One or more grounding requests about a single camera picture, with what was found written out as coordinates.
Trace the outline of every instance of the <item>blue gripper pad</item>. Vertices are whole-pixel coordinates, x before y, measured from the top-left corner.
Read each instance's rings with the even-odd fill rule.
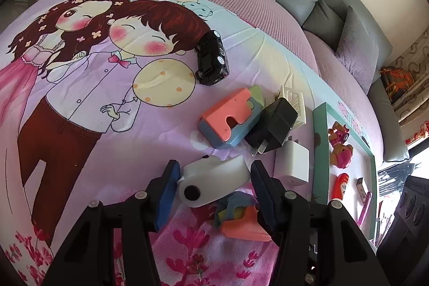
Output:
[[[156,200],[154,203],[156,206],[154,226],[157,231],[167,223],[168,216],[170,215],[171,206],[177,191],[177,181],[180,179],[179,163],[175,160],[170,160],[159,179],[159,188],[156,188],[159,192],[155,195],[158,199],[155,199],[154,196],[149,193],[151,195],[151,200],[152,198]]]

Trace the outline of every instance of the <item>red toy bottle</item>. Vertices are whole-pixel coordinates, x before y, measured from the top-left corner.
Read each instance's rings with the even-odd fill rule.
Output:
[[[348,185],[349,175],[341,174],[335,180],[334,188],[332,189],[332,199],[340,199],[344,198],[344,193],[346,193],[347,185]]]

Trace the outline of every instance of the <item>screw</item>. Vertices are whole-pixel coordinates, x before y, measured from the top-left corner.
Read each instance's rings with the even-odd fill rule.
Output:
[[[332,200],[331,205],[334,209],[341,209],[343,207],[343,204],[339,200]]]
[[[98,205],[100,205],[100,201],[99,200],[91,200],[88,204],[89,207],[97,207]]]
[[[296,199],[297,198],[297,194],[295,192],[292,192],[291,190],[288,190],[284,196],[290,200]]]
[[[305,274],[305,282],[311,285],[315,281],[315,278],[311,274]]]
[[[147,197],[147,193],[144,190],[141,190],[140,192],[137,192],[136,194],[134,194],[134,196],[136,197],[136,199],[145,199]]]

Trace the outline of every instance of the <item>pink dress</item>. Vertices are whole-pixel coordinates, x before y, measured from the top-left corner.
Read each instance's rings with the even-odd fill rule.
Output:
[[[14,215],[14,219],[25,220],[27,224],[31,224],[31,218],[24,190],[20,190],[23,187],[17,140],[27,99],[36,83],[38,71],[63,45],[61,41],[54,49],[44,48],[41,44],[46,37],[47,34],[43,35],[21,58],[0,70],[0,173],[4,174],[0,176],[0,200],[8,204],[8,207],[0,207],[0,211],[6,210]]]

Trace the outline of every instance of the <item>speaker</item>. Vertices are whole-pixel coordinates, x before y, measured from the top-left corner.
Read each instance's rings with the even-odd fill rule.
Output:
[[[408,176],[395,219],[377,250],[391,286],[429,280],[429,180]]]

